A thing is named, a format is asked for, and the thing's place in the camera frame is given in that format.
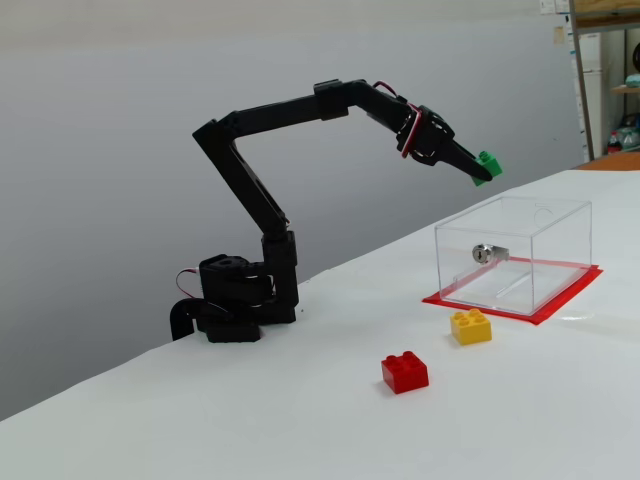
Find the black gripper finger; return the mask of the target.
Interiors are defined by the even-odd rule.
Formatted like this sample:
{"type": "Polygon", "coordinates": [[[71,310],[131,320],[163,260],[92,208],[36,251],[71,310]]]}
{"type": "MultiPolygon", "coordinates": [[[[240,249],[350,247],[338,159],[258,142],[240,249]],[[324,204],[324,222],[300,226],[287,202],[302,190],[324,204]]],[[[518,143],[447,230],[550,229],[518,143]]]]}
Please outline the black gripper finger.
{"type": "Polygon", "coordinates": [[[460,146],[455,140],[441,145],[437,151],[438,160],[464,172],[473,179],[489,182],[493,175],[468,150],[460,146]]]}

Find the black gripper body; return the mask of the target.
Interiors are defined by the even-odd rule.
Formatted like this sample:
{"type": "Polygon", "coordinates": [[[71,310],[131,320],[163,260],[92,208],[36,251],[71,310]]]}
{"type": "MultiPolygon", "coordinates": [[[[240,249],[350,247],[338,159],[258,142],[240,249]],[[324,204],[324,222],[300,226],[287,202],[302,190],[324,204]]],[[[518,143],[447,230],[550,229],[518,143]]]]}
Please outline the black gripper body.
{"type": "Polygon", "coordinates": [[[405,138],[405,156],[429,166],[439,160],[439,147],[454,138],[454,132],[446,121],[425,106],[409,104],[411,115],[405,138]]]}

